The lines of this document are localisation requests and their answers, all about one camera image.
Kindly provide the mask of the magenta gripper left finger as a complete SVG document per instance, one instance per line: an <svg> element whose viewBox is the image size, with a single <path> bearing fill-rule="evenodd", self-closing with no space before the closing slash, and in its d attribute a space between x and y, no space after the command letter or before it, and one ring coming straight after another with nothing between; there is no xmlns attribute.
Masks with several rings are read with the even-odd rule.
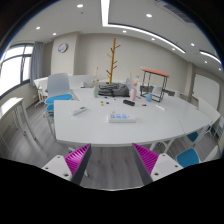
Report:
<svg viewBox="0 0 224 224"><path fill-rule="evenodd" d="M42 169L79 185L84 176L91 153L91 145L87 144L66 156L56 155Z"/></svg>

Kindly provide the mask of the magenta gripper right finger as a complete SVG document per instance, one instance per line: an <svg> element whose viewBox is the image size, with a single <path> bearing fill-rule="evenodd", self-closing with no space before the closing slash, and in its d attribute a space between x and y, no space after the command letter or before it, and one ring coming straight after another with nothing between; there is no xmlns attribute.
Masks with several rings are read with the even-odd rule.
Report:
<svg viewBox="0 0 224 224"><path fill-rule="evenodd" d="M182 169L182 166L166 153L157 154L135 143L132 147L135 163L144 185Z"/></svg>

